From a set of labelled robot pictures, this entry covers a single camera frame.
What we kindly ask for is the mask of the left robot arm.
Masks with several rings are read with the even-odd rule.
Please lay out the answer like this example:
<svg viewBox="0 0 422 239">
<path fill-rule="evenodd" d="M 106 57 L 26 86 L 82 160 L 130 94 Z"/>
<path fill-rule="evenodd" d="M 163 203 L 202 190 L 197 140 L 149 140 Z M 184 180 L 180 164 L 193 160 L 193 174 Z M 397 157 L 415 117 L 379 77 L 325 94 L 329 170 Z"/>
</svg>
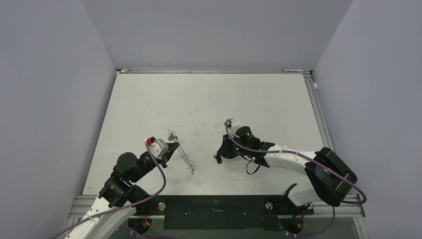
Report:
<svg viewBox="0 0 422 239">
<path fill-rule="evenodd" d="M 107 239 L 130 216 L 156 210 L 158 203 L 154 198 L 164 187 L 149 195 L 136 182 L 155 168 L 163 174 L 180 144 L 151 137 L 145 146 L 147 150 L 140 156 L 125 152 L 118 157 L 110 177 L 82 219 L 63 230 L 68 232 L 68 239 Z"/>
</svg>

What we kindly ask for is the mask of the black-headed key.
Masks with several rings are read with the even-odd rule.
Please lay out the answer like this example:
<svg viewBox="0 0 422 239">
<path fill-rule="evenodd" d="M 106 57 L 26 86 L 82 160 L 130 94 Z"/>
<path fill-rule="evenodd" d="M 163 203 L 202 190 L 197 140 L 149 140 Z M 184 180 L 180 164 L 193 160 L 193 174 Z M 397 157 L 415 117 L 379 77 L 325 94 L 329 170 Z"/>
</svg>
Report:
<svg viewBox="0 0 422 239">
<path fill-rule="evenodd" d="M 216 159 L 216 161 L 217 161 L 218 164 L 222 164 L 222 158 L 221 158 L 221 156 L 219 154 L 215 154 L 214 155 L 214 158 Z"/>
</svg>

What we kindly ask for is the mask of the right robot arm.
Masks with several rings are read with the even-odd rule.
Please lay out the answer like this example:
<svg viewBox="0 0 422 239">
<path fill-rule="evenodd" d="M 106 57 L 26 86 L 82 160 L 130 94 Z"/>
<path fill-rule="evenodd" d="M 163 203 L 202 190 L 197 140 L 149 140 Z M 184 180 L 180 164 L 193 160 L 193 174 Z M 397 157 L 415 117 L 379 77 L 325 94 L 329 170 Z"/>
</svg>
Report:
<svg viewBox="0 0 422 239">
<path fill-rule="evenodd" d="M 345 203 L 357 182 L 356 174 L 330 148 L 317 151 L 288 149 L 255 137 L 250 127 L 230 119 L 225 124 L 222 145 L 214 155 L 222 159 L 245 157 L 259 167 L 282 168 L 306 175 L 305 184 L 293 184 L 281 199 L 282 209 L 294 213 L 301 206 L 323 201 L 332 207 Z"/>
</svg>

